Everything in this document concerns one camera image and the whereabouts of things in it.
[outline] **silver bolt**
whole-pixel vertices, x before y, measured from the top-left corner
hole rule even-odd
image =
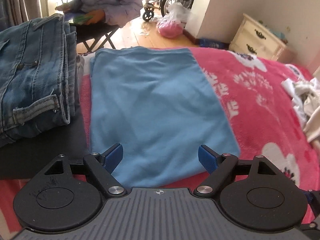
[[[110,194],[118,195],[124,192],[124,188],[120,186],[113,186],[108,189]]]
[[[197,191],[201,194],[209,194],[213,191],[213,189],[209,186],[200,186],[197,188]]]
[[[315,222],[311,222],[310,224],[309,224],[309,227],[310,228],[315,228],[317,226],[317,224],[315,223]]]

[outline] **gray ribbed surface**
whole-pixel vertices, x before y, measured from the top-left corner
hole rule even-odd
[[[72,232],[40,235],[22,231],[15,240],[307,240],[299,230],[279,234],[246,231],[225,219],[215,203],[193,197],[186,188],[134,188],[110,199],[101,213]]]

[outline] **clear plastic bag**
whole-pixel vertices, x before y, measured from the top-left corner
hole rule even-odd
[[[174,39],[182,34],[183,24],[187,22],[190,10],[181,3],[170,4],[167,9],[169,14],[157,23],[157,29],[165,38]]]

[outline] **triangular cutout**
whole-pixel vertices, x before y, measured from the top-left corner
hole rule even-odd
[[[265,162],[259,162],[258,174],[276,175],[276,173]]]
[[[56,161],[45,173],[45,175],[55,175],[63,173],[63,163],[61,160]]]

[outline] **folding chair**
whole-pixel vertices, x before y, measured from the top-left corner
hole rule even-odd
[[[119,29],[118,25],[108,25],[106,23],[95,23],[90,25],[75,25],[70,24],[71,26],[76,27],[77,32],[77,43],[82,43],[86,47],[88,52],[92,52],[93,48],[97,45],[99,40],[105,36],[105,40],[100,44],[99,49],[109,42],[113,49],[116,49],[111,37]],[[94,39],[93,44],[89,47],[87,41]]]

